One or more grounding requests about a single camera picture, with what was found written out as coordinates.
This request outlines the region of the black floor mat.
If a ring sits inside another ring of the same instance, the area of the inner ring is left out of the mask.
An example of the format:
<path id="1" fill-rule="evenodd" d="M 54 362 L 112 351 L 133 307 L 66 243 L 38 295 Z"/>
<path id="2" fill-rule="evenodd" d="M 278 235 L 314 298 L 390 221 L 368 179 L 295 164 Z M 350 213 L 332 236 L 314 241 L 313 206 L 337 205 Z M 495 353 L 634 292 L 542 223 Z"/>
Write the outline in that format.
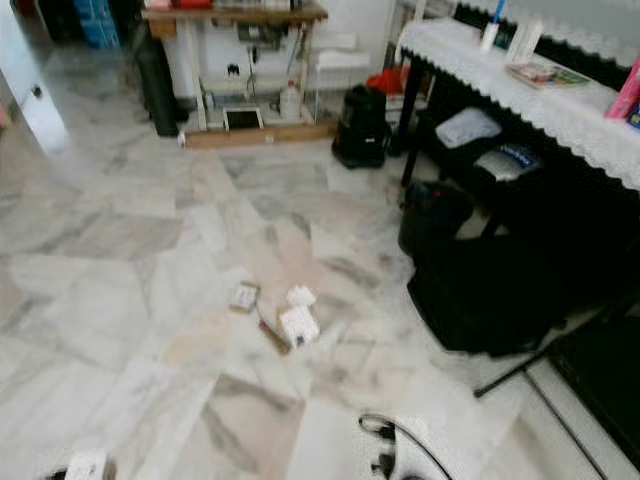
<path id="1" fill-rule="evenodd" d="M 640 470 L 640 317 L 582 326 L 550 349 L 550 362 Z"/>

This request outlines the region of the crumpled white paper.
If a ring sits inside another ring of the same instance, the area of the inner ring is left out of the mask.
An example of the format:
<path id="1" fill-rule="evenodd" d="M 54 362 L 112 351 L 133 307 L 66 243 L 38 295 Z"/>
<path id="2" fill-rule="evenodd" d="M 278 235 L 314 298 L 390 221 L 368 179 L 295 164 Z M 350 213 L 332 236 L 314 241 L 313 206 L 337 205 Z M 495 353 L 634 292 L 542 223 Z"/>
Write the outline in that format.
<path id="1" fill-rule="evenodd" d="M 316 294 L 306 285 L 293 285 L 285 293 L 285 302 L 292 308 L 308 308 L 315 305 Z"/>

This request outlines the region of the large black bag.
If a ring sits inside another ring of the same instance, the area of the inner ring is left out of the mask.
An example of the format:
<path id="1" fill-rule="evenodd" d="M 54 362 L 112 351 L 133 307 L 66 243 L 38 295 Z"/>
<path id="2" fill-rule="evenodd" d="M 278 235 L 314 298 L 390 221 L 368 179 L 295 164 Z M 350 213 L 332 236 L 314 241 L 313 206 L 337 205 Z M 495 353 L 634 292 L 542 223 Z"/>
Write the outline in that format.
<path id="1" fill-rule="evenodd" d="M 444 239 L 413 252 L 413 306 L 447 351 L 534 351 L 550 329 L 594 303 L 593 276 L 564 251 L 517 236 Z"/>

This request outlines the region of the small grey card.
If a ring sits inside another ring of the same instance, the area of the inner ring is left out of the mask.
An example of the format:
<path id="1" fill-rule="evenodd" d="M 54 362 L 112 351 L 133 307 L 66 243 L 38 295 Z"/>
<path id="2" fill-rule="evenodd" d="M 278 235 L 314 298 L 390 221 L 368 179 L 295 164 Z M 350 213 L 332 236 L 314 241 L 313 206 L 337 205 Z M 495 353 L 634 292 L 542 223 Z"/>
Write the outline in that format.
<path id="1" fill-rule="evenodd" d="M 230 310 L 242 312 L 242 314 L 251 314 L 252 311 L 256 310 L 259 296 L 259 285 L 250 282 L 239 283 L 233 289 L 232 297 L 230 297 Z"/>

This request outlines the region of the small black bag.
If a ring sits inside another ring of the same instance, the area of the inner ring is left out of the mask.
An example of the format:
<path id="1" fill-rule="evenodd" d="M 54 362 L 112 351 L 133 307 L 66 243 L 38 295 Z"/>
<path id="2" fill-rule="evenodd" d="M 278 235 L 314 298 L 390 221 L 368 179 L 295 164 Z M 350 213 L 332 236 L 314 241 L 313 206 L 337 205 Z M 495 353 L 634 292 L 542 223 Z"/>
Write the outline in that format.
<path id="1" fill-rule="evenodd" d="M 438 182 L 415 182 L 404 191 L 398 244 L 415 257 L 424 248 L 452 241 L 474 214 L 471 198 L 461 189 Z"/>

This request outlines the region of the black bag blue label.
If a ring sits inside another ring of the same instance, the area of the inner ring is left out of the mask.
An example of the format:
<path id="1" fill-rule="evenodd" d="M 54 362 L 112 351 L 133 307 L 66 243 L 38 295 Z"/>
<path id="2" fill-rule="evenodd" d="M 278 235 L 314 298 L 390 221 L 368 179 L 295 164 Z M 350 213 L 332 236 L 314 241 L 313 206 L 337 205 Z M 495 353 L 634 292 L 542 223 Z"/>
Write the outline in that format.
<path id="1" fill-rule="evenodd" d="M 503 143 L 477 157 L 474 169 L 495 183 L 516 182 L 545 165 L 538 150 L 522 143 Z"/>

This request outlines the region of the black table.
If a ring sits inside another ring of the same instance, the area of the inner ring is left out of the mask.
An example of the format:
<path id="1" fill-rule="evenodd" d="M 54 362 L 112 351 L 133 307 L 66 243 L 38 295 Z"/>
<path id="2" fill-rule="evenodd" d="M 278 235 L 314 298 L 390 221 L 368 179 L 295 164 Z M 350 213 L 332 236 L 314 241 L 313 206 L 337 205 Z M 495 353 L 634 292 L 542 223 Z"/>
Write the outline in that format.
<path id="1" fill-rule="evenodd" d="M 413 119 L 415 119 L 415 109 L 417 99 L 422 90 L 422 81 L 428 73 L 428 68 L 424 67 L 420 58 L 413 54 L 406 54 L 410 70 L 406 76 L 404 84 L 404 97 L 401 114 L 399 114 L 399 124 L 397 131 L 397 147 L 404 154 L 404 168 L 402 170 L 399 186 L 410 186 L 413 178 L 413 170 L 416 168 L 417 157 L 419 157 L 419 146 L 416 143 L 415 129 L 413 129 Z"/>

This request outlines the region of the white folded cloth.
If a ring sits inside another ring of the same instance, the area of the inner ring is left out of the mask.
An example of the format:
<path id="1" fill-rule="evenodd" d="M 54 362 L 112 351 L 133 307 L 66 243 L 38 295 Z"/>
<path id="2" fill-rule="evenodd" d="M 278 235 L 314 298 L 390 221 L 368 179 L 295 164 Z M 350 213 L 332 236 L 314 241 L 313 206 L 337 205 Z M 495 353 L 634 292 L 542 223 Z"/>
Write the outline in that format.
<path id="1" fill-rule="evenodd" d="M 503 128 L 479 108 L 466 108 L 436 125 L 435 136 L 445 148 L 460 148 L 502 134 Z"/>

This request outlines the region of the wooden plank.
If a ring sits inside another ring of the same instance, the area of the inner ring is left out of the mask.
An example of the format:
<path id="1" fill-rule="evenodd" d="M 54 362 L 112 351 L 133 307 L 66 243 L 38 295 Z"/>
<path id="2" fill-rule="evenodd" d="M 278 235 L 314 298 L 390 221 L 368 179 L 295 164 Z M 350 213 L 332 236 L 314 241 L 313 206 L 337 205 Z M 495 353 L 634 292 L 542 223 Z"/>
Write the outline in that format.
<path id="1" fill-rule="evenodd" d="M 241 131 L 195 131 L 180 134 L 180 143 L 192 150 L 289 145 L 289 143 L 329 140 L 337 132 L 337 123 L 276 125 Z"/>

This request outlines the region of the white framed tablet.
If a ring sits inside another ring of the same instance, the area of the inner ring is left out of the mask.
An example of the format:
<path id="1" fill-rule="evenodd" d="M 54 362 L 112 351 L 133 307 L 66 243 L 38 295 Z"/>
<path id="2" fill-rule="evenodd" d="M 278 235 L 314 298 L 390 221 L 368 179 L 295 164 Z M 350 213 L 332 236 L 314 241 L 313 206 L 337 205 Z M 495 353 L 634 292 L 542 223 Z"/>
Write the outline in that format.
<path id="1" fill-rule="evenodd" d="M 227 131 L 255 131 L 264 128 L 260 108 L 225 108 L 221 114 Z"/>

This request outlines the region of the white plastic jug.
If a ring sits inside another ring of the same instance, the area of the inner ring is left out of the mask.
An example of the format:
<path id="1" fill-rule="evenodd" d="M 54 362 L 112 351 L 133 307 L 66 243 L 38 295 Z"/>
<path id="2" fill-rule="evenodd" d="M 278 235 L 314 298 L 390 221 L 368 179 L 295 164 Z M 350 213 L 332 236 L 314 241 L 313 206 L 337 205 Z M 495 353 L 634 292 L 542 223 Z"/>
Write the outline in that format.
<path id="1" fill-rule="evenodd" d="M 289 81 L 279 92 L 278 111 L 283 122 L 302 122 L 302 91 L 296 81 Z"/>

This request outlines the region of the red bag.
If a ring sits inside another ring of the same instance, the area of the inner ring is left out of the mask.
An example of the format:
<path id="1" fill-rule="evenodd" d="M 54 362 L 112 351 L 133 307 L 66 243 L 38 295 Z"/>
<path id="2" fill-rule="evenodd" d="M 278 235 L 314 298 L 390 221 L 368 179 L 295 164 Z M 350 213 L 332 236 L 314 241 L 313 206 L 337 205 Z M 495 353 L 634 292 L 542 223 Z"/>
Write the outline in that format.
<path id="1" fill-rule="evenodd" d="M 376 92 L 384 93 L 387 97 L 402 97 L 408 83 L 408 67 L 396 67 L 381 70 L 375 76 L 366 79 L 366 86 Z"/>

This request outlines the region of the white lace tablecloth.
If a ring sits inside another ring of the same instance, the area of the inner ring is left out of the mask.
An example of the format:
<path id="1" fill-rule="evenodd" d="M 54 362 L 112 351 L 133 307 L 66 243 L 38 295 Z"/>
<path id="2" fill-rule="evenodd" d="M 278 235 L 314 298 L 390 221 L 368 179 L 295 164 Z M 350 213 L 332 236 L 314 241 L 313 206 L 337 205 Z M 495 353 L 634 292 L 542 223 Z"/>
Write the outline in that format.
<path id="1" fill-rule="evenodd" d="M 404 55 L 443 70 L 532 128 L 640 192 L 640 131 L 605 118 L 617 92 L 596 82 L 536 88 L 507 72 L 504 55 L 480 49 L 479 29 L 452 19 L 420 20 L 403 28 Z"/>

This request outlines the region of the colourful book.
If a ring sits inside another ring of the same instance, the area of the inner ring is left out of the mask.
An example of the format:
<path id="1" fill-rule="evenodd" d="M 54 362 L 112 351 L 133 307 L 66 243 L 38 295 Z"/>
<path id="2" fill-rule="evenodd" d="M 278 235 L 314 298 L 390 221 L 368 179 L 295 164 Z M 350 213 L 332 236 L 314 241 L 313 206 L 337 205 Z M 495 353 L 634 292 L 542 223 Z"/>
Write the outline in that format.
<path id="1" fill-rule="evenodd" d="M 557 64 L 529 63 L 507 64 L 506 72 L 517 81 L 529 84 L 535 90 L 543 88 L 573 88 L 586 86 L 593 79 Z"/>

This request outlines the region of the black upright cylinder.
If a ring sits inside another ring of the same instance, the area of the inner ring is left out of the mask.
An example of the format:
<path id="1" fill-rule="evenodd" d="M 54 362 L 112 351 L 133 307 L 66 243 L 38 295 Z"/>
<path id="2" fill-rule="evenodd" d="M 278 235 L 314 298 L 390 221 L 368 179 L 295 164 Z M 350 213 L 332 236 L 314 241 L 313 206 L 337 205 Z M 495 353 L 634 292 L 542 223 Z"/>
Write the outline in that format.
<path id="1" fill-rule="evenodd" d="M 140 76 L 143 105 L 160 137 L 175 138 L 180 133 L 184 113 L 173 93 L 172 73 L 163 42 L 151 35 L 146 24 L 133 29 L 134 64 Z"/>

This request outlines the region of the pink bottle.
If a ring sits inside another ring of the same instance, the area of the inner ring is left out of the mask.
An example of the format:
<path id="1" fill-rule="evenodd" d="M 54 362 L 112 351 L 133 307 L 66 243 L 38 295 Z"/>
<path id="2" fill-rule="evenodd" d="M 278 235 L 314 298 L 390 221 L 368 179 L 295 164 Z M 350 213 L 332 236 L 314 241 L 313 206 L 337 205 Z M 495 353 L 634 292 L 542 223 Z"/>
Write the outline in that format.
<path id="1" fill-rule="evenodd" d="M 625 82 L 618 91 L 614 101 L 605 110 L 604 118 L 609 120 L 626 120 L 640 105 L 640 56 L 632 64 Z"/>

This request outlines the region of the white bottle blue cap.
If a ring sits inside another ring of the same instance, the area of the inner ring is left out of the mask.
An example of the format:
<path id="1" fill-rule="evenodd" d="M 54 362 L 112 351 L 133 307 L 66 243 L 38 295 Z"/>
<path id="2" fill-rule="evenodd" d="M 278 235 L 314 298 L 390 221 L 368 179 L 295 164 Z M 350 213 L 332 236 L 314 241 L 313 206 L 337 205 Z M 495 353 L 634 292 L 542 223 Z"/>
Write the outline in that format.
<path id="1" fill-rule="evenodd" d="M 495 0 L 492 14 L 485 24 L 483 35 L 480 38 L 480 50 L 489 52 L 493 50 L 495 41 L 500 32 L 500 22 L 502 22 L 504 9 L 506 9 L 507 0 Z"/>

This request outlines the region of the white card box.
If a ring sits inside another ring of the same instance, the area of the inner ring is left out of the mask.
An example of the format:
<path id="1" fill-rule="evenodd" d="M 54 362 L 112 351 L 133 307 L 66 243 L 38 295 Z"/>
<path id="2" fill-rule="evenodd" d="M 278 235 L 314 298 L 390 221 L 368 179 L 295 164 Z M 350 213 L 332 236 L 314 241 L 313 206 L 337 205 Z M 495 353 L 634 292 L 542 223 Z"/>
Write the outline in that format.
<path id="1" fill-rule="evenodd" d="M 524 22 L 518 23 L 515 35 L 509 41 L 506 63 L 509 65 L 531 63 L 544 26 L 541 19 L 524 20 Z"/>

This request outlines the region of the blue plastic crate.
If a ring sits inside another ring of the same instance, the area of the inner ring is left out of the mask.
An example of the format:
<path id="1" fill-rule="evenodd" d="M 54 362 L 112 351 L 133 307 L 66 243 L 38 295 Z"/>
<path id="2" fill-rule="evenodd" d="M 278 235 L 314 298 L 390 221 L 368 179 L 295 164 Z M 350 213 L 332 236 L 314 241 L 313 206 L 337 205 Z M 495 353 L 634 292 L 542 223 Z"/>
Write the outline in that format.
<path id="1" fill-rule="evenodd" d="M 118 49 L 122 45 L 111 0 L 72 0 L 84 41 L 92 49 Z"/>

